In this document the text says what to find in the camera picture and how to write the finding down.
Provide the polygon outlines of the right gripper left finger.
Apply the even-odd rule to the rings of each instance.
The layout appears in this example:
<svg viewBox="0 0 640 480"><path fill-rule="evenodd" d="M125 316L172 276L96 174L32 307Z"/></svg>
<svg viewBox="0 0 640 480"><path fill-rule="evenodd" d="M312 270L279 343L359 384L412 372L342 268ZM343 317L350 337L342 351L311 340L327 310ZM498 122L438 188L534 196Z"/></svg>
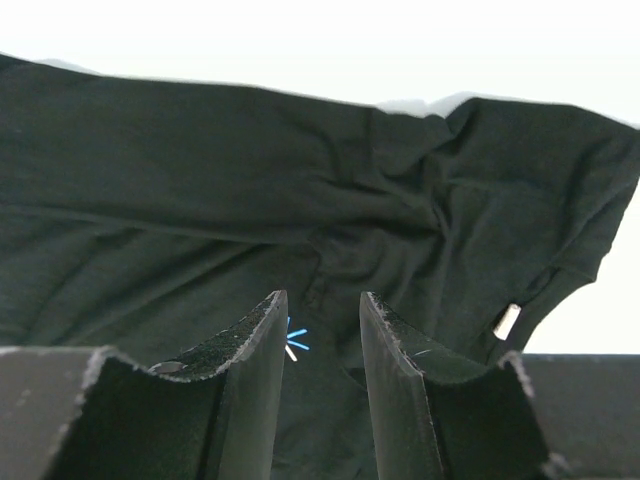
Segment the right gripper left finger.
<svg viewBox="0 0 640 480"><path fill-rule="evenodd" d="M5 479L266 479L288 305L146 367L112 347L1 351Z"/></svg>

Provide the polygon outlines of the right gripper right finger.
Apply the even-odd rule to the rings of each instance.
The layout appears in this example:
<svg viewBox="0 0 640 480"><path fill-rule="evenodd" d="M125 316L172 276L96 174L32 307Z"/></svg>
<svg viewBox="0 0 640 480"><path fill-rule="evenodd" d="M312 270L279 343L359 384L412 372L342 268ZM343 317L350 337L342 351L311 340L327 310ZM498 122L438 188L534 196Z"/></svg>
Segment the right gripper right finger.
<svg viewBox="0 0 640 480"><path fill-rule="evenodd" d="M419 335L379 296L360 298L360 331L381 479L562 479L517 354L494 366Z"/></svg>

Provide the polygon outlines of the black t shirt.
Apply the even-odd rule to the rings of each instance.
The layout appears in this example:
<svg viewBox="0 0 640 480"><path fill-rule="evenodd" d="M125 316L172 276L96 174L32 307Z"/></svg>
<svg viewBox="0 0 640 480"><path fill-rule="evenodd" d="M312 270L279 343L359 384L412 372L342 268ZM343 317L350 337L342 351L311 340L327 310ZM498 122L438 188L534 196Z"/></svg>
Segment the black t shirt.
<svg viewBox="0 0 640 480"><path fill-rule="evenodd" d="M593 283L639 132L573 106L440 116L1 60L1 342L154 364L288 295L271 475L374 479L359 303L486 364Z"/></svg>

